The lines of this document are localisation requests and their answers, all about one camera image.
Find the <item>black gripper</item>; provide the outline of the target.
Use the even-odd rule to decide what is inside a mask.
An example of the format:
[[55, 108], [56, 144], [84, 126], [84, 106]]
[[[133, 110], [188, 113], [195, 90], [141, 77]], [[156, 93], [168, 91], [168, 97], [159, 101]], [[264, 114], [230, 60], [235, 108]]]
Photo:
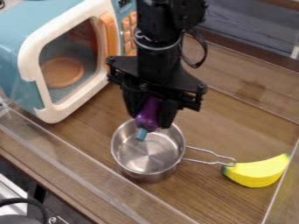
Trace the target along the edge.
[[136, 56], [107, 57], [109, 72], [107, 79], [123, 90], [125, 109], [132, 117], [139, 113], [147, 94], [168, 99], [163, 101], [159, 112], [159, 127], [168, 129], [176, 117], [177, 110], [187, 108], [200, 110], [207, 85], [177, 65], [165, 82], [147, 80], [137, 71]]

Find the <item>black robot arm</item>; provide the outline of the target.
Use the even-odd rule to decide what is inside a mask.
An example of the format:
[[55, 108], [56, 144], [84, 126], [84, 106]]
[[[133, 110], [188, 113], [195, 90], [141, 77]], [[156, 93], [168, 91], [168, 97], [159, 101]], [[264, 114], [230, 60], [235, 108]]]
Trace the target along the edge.
[[183, 55], [183, 35], [202, 45], [195, 29], [204, 21], [206, 0], [136, 0], [135, 56], [109, 56], [107, 79], [123, 90], [136, 127], [149, 132], [171, 127], [177, 111], [202, 106], [207, 85], [183, 68], [198, 68]]

